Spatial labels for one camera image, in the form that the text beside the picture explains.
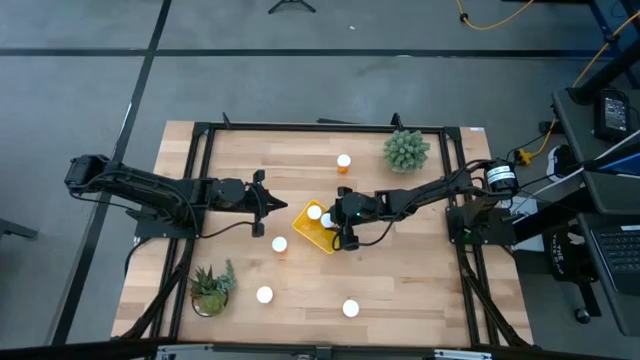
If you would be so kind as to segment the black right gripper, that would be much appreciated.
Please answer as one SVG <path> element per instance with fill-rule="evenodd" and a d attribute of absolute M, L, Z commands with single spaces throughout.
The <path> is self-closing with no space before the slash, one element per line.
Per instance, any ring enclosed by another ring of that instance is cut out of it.
<path fill-rule="evenodd" d="M 328 213 L 336 226 L 332 228 L 335 233 L 334 250 L 354 251 L 362 245 L 354 233 L 354 227 L 378 220 L 378 202 L 374 197 L 340 186 Z"/>

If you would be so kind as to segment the black laptop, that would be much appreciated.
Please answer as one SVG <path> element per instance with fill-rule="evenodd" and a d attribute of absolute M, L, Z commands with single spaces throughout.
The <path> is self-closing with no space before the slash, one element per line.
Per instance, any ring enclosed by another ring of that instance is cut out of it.
<path fill-rule="evenodd" d="M 596 228 L 591 235 L 614 289 L 640 297 L 640 225 Z"/>

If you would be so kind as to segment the black crossbar with grey brackets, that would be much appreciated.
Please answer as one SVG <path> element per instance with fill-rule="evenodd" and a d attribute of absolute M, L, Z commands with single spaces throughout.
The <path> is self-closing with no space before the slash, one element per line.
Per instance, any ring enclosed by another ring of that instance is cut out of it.
<path fill-rule="evenodd" d="M 124 339 L 105 342 L 0 350 L 0 360 L 131 360 L 185 351 L 310 355 L 331 360 L 337 355 L 407 356 L 428 360 L 625 360 L 618 357 L 581 355 L 538 347 L 506 347 L 479 344 L 468 348 L 367 347 L 332 345 L 268 345 L 231 343 L 176 343 L 170 338 Z"/>

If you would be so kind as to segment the black slanted pole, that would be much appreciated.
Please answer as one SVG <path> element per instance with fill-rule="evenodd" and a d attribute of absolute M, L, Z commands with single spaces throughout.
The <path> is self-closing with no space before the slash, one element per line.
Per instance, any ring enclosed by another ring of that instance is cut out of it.
<path fill-rule="evenodd" d="M 598 71 L 580 87 L 569 88 L 570 98 L 577 104 L 587 105 L 605 89 L 615 78 L 629 70 L 640 60 L 640 39 L 635 40 L 627 49 L 616 56 L 609 64 Z"/>

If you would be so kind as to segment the yellow plastic basket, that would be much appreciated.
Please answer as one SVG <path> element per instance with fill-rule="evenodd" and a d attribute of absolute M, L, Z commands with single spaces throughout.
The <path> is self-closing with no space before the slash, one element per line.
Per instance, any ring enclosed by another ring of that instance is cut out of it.
<path fill-rule="evenodd" d="M 332 228 L 324 228 L 320 222 L 320 219 L 310 220 L 307 217 L 306 211 L 307 208 L 311 205 L 320 206 L 323 209 L 323 214 L 328 213 L 329 208 L 327 206 L 317 200 L 311 200 L 305 205 L 303 210 L 292 222 L 292 227 L 302 237 L 309 240 L 311 243 L 323 250 L 326 254 L 331 255 L 335 252 L 333 248 L 335 233 L 332 231 Z"/>

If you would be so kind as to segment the grey side desk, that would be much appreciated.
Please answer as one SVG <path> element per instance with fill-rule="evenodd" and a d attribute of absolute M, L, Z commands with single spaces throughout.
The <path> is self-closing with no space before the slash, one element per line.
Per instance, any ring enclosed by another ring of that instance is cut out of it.
<path fill-rule="evenodd" d="M 577 161 L 594 159 L 612 147 L 611 143 L 592 134 L 595 111 L 591 104 L 574 102 L 568 90 L 553 92 L 551 99 Z M 581 177 L 586 197 L 593 201 L 595 209 L 578 214 L 578 223 L 585 232 L 593 263 L 620 332 L 640 337 L 640 276 L 631 283 L 633 292 L 623 293 L 614 283 L 604 255 L 592 236 L 595 230 L 605 227 L 618 229 L 622 225 L 640 225 L 640 179 L 589 172 L 582 173 Z"/>

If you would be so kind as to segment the black power brick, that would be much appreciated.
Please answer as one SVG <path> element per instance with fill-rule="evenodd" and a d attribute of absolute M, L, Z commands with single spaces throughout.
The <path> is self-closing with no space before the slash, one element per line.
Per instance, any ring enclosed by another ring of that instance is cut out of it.
<path fill-rule="evenodd" d="M 620 141 L 631 133 L 629 100 L 615 89 L 602 90 L 594 103 L 594 136 Z"/>

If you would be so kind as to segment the blue flat object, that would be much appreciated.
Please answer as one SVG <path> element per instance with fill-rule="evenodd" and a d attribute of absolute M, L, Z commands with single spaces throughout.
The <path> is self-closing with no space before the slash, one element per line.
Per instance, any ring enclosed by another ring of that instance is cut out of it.
<path fill-rule="evenodd" d="M 640 177 L 640 150 L 611 153 L 601 159 L 596 170 L 602 173 Z"/>

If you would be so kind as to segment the black tripod legs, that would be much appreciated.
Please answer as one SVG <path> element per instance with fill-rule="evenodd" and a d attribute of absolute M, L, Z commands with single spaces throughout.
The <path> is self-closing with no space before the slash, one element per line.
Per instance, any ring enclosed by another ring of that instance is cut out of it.
<path fill-rule="evenodd" d="M 279 0 L 275 5 L 273 5 L 268 11 L 267 14 L 274 14 L 281 6 L 285 4 L 298 4 L 303 6 L 306 10 L 311 13 L 316 13 L 317 10 L 310 5 L 306 0 Z"/>

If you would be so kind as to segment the black aluminium table frame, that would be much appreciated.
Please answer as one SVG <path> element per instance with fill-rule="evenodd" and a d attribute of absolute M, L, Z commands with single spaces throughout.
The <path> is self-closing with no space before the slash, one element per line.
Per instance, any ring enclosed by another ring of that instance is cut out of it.
<path fill-rule="evenodd" d="M 194 266 L 221 273 L 230 259 L 237 287 L 227 308 L 214 317 L 197 315 L 190 305 L 169 302 L 160 332 L 176 331 L 181 341 L 231 344 L 332 345 L 371 347 L 466 347 L 470 343 L 457 254 L 450 243 L 445 203 L 420 209 L 393 227 L 364 225 L 357 232 L 366 245 L 354 252 L 326 254 L 292 227 L 311 200 L 334 201 L 336 190 L 414 188 L 489 154 L 486 135 L 464 128 L 456 135 L 429 129 L 431 149 L 425 167 L 402 176 L 387 168 L 382 127 L 320 124 L 234 124 L 212 137 L 194 138 L 190 121 L 166 124 L 153 171 L 180 178 L 186 166 L 195 175 L 249 180 L 258 169 L 265 185 L 288 204 L 265 219 L 265 234 L 254 238 L 243 214 L 207 217 L 197 242 Z M 346 174 L 336 159 L 351 157 Z M 282 236 L 279 254 L 272 240 Z M 256 292 L 273 289 L 269 304 Z M 348 318 L 342 306 L 355 300 L 359 314 Z"/>

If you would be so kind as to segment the round pale green spiky plant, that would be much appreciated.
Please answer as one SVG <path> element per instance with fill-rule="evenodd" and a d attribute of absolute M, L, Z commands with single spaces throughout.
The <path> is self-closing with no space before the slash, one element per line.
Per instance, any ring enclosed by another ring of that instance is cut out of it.
<path fill-rule="evenodd" d="M 383 157 L 391 171 L 413 173 L 424 167 L 429 150 L 420 131 L 396 130 L 384 143 Z"/>

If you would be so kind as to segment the green succulent in glass pot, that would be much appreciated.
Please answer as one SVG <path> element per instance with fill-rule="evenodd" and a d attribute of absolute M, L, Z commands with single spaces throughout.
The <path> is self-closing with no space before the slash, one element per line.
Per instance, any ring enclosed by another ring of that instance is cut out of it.
<path fill-rule="evenodd" d="M 198 267 L 191 284 L 190 296 L 194 311 L 201 317 L 214 317 L 221 314 L 229 301 L 230 294 L 236 289 L 237 279 L 230 259 L 225 260 L 225 272 L 218 276 L 213 268 L 205 270 Z"/>

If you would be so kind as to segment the black chair base leg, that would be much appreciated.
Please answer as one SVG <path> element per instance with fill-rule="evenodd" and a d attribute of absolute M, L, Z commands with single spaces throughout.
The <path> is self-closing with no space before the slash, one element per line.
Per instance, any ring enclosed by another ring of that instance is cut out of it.
<path fill-rule="evenodd" d="M 27 240 L 34 240 L 38 235 L 38 231 L 0 218 L 0 239 L 5 235 L 15 235 Z"/>

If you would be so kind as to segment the black bag white lettering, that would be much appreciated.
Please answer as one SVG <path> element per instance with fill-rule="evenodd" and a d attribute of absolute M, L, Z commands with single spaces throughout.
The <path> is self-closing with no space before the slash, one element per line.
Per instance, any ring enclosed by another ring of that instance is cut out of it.
<path fill-rule="evenodd" d="M 601 310 L 592 284 L 599 281 L 583 232 L 577 224 L 561 225 L 542 234 L 544 253 L 551 275 L 558 282 L 576 285 L 584 306 L 574 310 L 578 323 L 588 324 Z"/>

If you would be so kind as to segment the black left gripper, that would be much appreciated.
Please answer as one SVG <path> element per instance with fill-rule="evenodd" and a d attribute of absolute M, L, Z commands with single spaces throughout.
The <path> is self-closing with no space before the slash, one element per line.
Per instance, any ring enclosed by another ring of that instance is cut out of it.
<path fill-rule="evenodd" d="M 247 188 L 248 193 L 253 196 L 252 212 L 254 213 L 254 222 L 252 224 L 252 236 L 254 238 L 262 237 L 265 232 L 265 227 L 264 227 L 264 224 L 262 223 L 262 219 L 263 219 L 262 198 L 258 191 L 258 186 L 262 184 L 262 181 L 264 179 L 265 179 L 265 171 L 263 169 L 258 169 L 254 172 L 252 181 L 245 183 L 245 187 Z M 269 214 L 275 211 L 288 207 L 288 204 L 286 202 L 273 196 L 269 190 L 266 190 L 265 194 L 266 194 L 267 202 L 269 203 L 267 205 L 265 217 L 267 217 Z"/>

